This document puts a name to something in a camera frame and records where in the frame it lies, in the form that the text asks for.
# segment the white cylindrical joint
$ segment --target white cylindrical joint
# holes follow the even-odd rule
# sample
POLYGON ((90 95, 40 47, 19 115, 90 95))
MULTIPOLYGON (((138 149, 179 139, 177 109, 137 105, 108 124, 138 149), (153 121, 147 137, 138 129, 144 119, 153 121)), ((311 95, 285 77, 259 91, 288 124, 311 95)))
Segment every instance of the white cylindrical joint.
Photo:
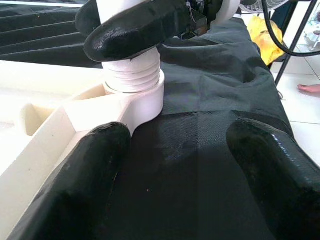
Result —
MULTIPOLYGON (((105 23, 117 14, 146 0, 96 0, 100 21, 105 23)), ((154 87, 160 78, 160 55, 153 48, 133 59, 103 62, 106 71, 106 84, 122 93, 139 93, 154 87)))

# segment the human foot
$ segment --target human foot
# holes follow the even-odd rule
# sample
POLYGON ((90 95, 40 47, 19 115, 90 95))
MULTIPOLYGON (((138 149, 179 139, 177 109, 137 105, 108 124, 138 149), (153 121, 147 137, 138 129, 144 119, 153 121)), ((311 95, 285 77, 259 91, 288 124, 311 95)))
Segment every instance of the human foot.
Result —
POLYGON ((310 86, 298 85, 298 89, 309 93, 320 93, 320 84, 310 86))

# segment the black cable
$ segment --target black cable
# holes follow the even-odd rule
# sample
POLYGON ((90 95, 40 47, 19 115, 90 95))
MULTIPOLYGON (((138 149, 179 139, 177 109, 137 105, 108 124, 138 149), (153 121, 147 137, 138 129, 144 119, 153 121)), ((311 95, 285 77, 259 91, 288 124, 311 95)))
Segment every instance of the black cable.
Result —
POLYGON ((280 48, 286 54, 289 54, 289 55, 294 56, 294 57, 311 57, 311 56, 320 55, 320 51, 298 53, 298 52, 291 51, 288 48, 286 48, 285 46, 283 46, 279 42, 279 40, 277 39, 277 37, 276 37, 276 35, 275 35, 275 33, 274 33, 273 29, 272 29, 271 20, 270 20, 269 12, 268 12, 267 0, 261 0, 261 2, 262 2, 262 8, 263 8, 263 14, 264 14, 264 20, 265 20, 266 28, 268 29, 268 32, 269 32, 272 40, 274 41, 275 45, 277 45, 278 48, 280 48))

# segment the fan grille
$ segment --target fan grille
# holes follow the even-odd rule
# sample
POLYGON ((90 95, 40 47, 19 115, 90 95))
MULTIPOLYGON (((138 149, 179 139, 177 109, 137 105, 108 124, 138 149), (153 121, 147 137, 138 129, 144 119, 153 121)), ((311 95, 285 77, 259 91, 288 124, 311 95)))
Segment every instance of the fan grille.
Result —
MULTIPOLYGON (((288 2, 289 0, 266 0, 268 10, 274 10, 288 2)), ((252 13, 252 14, 261 14, 264 12, 262 7, 261 0, 258 0, 255 4, 244 6, 240 5, 241 10, 252 13)))

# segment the yellow plastic bag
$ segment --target yellow plastic bag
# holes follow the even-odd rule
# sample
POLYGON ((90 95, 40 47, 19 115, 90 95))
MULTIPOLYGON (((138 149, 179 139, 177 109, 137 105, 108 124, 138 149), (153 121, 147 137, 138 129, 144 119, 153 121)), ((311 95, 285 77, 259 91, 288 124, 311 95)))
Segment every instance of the yellow plastic bag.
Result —
MULTIPOLYGON (((273 21, 271 21, 271 26, 276 38, 281 43, 283 40, 283 34, 281 30, 273 21)), ((248 24, 247 29, 250 33, 251 40, 259 46, 262 60, 266 65, 271 64, 274 60, 284 54, 284 52, 277 47, 269 35, 264 19, 258 16, 253 16, 248 24)))

